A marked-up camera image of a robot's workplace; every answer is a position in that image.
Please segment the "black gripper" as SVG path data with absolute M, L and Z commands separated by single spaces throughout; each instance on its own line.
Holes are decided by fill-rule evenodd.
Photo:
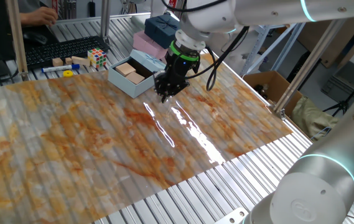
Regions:
M 162 103 L 190 85 L 188 81 L 185 81 L 185 76 L 190 70 L 194 73 L 198 72 L 200 54 L 195 50 L 177 54 L 170 50 L 165 60 L 167 62 L 165 72 L 154 74 L 155 92 L 161 97 Z

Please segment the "person's bare hand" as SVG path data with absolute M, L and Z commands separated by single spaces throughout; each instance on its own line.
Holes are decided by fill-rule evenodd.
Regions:
M 57 12 L 49 7 L 40 7 L 29 16 L 29 22 L 32 26 L 52 26 L 58 20 Z

